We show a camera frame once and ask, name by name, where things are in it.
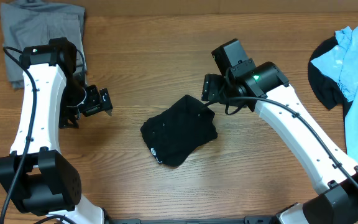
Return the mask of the black polo shirt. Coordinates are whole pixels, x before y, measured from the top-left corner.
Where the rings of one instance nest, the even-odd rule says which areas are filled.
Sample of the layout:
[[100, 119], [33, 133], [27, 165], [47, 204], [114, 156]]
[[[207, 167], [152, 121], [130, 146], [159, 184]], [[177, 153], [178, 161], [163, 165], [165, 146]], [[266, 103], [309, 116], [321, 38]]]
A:
[[149, 118], [140, 128], [143, 140], [159, 164], [180, 166], [199, 146], [217, 138], [215, 113], [190, 95]]

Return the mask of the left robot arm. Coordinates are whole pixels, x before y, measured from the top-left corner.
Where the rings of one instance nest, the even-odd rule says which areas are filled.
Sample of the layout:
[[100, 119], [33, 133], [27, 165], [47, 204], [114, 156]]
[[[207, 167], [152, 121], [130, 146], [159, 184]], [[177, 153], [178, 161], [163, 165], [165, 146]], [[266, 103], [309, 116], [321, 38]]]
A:
[[0, 157], [5, 202], [42, 222], [111, 223], [105, 209], [82, 193], [78, 171], [62, 156], [58, 132], [77, 128], [81, 116], [111, 113], [107, 89], [75, 77], [81, 52], [68, 39], [26, 47], [16, 64], [24, 77], [24, 98], [16, 138], [8, 156]]

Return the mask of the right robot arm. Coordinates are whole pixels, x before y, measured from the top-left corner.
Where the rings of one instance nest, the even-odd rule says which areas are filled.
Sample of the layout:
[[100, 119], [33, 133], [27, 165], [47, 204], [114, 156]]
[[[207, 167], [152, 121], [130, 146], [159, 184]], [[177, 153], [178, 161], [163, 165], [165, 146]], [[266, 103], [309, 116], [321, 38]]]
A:
[[288, 78], [272, 62], [256, 65], [232, 39], [211, 53], [219, 74], [204, 78], [202, 100], [255, 112], [282, 138], [308, 174], [316, 197], [246, 223], [358, 222], [358, 163], [307, 112]]

